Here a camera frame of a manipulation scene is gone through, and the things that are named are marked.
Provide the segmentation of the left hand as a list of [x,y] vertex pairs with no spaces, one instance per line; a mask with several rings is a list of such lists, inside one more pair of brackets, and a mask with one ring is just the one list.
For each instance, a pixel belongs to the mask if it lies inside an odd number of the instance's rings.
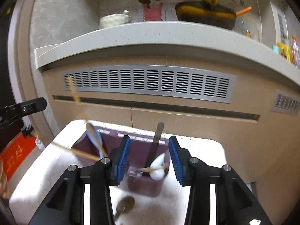
[[9,198],[9,185],[7,176],[4,172],[3,160],[1,160],[0,162],[0,197],[3,199]]

